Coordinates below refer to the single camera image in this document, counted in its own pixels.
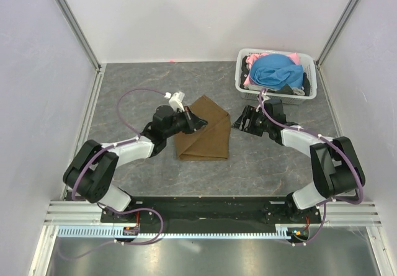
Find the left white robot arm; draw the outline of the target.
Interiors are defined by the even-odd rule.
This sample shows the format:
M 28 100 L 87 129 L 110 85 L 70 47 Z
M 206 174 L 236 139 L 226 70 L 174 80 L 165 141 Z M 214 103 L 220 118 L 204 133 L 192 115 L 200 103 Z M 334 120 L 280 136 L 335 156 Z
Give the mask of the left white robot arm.
M 116 169 L 152 158 L 166 147 L 168 138 L 180 132 L 193 134 L 206 125 L 208 122 L 188 106 L 174 110 L 162 105 L 156 109 L 152 121 L 133 138 L 104 144 L 86 141 L 65 171 L 63 182 L 72 189 L 72 200 L 80 196 L 90 203 L 101 204 L 112 209 L 122 222 L 129 222 L 136 215 L 136 207 L 128 193 L 112 185 Z

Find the brown cloth napkin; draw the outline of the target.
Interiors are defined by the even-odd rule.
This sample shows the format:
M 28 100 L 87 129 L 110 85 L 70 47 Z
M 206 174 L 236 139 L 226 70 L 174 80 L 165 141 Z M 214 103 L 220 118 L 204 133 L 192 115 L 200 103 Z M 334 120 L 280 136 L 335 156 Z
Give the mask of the brown cloth napkin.
M 231 120 L 227 111 L 207 96 L 198 98 L 190 109 L 206 120 L 203 129 L 174 136 L 177 158 L 181 161 L 221 161 L 229 158 Z

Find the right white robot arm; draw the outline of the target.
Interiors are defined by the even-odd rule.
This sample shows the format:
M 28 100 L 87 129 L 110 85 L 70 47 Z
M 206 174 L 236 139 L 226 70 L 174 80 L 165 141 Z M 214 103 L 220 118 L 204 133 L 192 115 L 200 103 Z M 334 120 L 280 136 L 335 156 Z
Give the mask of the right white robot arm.
M 363 201 L 365 175 L 349 138 L 326 137 L 287 121 L 279 99 L 261 100 L 257 107 L 245 106 L 231 127 L 256 136 L 266 133 L 277 144 L 310 158 L 313 180 L 291 194 L 292 202 L 283 211 L 288 221 L 299 222 L 307 208 L 331 200 Z

